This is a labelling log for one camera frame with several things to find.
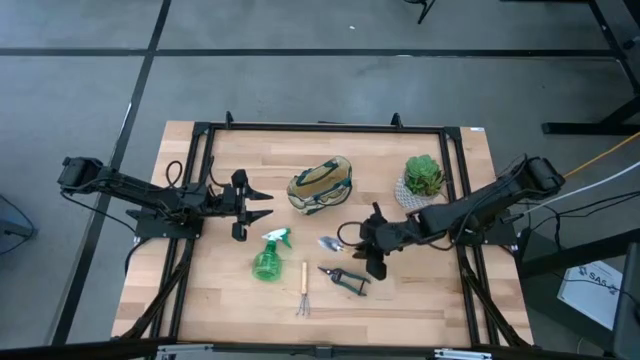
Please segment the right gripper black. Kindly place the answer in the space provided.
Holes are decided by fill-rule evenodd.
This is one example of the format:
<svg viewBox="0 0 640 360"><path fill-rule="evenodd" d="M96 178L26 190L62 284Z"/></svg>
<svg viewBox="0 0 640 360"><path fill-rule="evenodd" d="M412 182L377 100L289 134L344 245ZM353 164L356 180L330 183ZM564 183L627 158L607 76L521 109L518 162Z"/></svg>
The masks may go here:
<svg viewBox="0 0 640 360"><path fill-rule="evenodd" d="M354 259L365 260L366 272L376 280L385 280L387 265L384 258L394 251L403 249L404 236L401 223L387 221L377 202L372 204L374 212L361 225L359 236L361 241L349 243L343 240L345 247L357 248L352 252Z"/></svg>

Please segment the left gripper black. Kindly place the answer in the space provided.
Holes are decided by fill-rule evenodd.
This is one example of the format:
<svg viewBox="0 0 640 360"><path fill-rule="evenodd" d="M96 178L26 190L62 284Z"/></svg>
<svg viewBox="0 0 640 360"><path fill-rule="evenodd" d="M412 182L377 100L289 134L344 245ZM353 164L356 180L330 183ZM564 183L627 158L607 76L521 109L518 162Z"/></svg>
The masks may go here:
<svg viewBox="0 0 640 360"><path fill-rule="evenodd" d="M254 190L248 185L248 177L244 169L236 170L231 176L231 183L224 186L223 210L227 215L235 216L232 224L232 237L239 242L247 240L247 224L268 216L272 210L246 211L245 198L249 200L271 200L272 195Z"/></svg>

